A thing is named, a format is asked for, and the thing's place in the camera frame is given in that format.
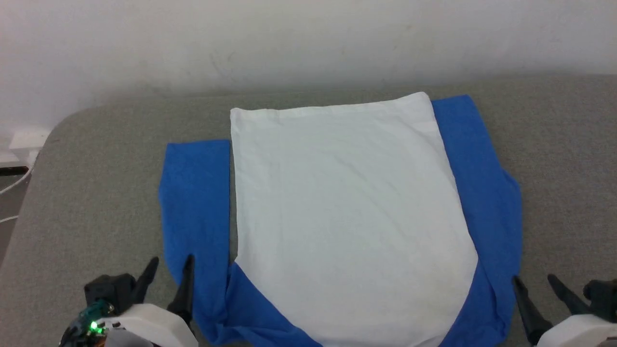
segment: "cable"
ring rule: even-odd
[[[17,217],[19,217],[19,216],[18,215],[14,215],[13,217],[5,218],[5,219],[0,219],[0,223],[4,223],[4,222],[8,222],[10,220],[17,219]]]
[[[34,165],[32,165],[31,167],[28,168],[28,171],[26,171],[26,174],[23,175],[20,179],[18,179],[17,181],[15,181],[15,183],[11,184],[10,186],[4,188],[3,190],[0,190],[0,195],[4,194],[5,192],[7,192],[9,189],[13,188],[14,186],[18,185],[19,183],[22,183],[23,180],[25,180],[28,175],[32,172],[32,167]]]

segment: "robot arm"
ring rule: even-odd
[[[183,278],[167,309],[144,304],[159,265],[154,257],[141,276],[103,275],[85,286],[88,307],[66,329],[60,347],[197,347],[193,319],[195,260],[189,255]]]
[[[544,319],[529,299],[527,288],[514,276],[512,284],[521,314],[527,340],[537,347],[586,347],[598,346],[617,337],[617,280],[589,282],[584,296],[591,300],[587,305],[555,275],[548,276],[549,284],[559,300],[563,301],[572,316],[553,326]]]

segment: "blue fabric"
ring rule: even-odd
[[[469,295],[441,345],[495,346],[508,334],[516,302],[511,279],[521,262],[521,193],[469,96],[434,101],[433,110],[478,253]]]
[[[433,108],[478,253],[469,295],[441,345],[494,346],[504,340],[515,304],[510,279],[521,259],[520,192],[469,96],[434,101]],[[159,190],[165,260],[179,283],[186,257],[195,255],[195,321],[215,345],[319,346],[238,265],[228,266],[229,179],[229,141],[168,145]]]
[[[211,343],[319,346],[289,323],[238,265],[228,265],[228,140],[168,144],[159,200],[165,261],[179,284],[186,258],[195,256],[193,318]]]

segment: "wall socket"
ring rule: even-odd
[[[9,152],[0,152],[0,165],[32,167],[48,136],[49,130],[45,129],[15,132],[9,144]]]

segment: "gray table surface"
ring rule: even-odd
[[[521,275],[546,317],[567,316],[548,273],[576,291],[592,278],[617,277],[615,76],[139,101],[79,112],[49,136],[0,268],[0,345],[55,346],[83,309],[86,282],[138,274],[162,256],[157,189],[167,143],[229,138],[233,107],[348,104],[420,90],[432,99],[470,94],[478,106],[502,165],[521,185]],[[231,196],[234,253],[233,176]],[[146,301],[166,304],[175,289],[163,261]],[[526,345],[518,313],[505,345]]]

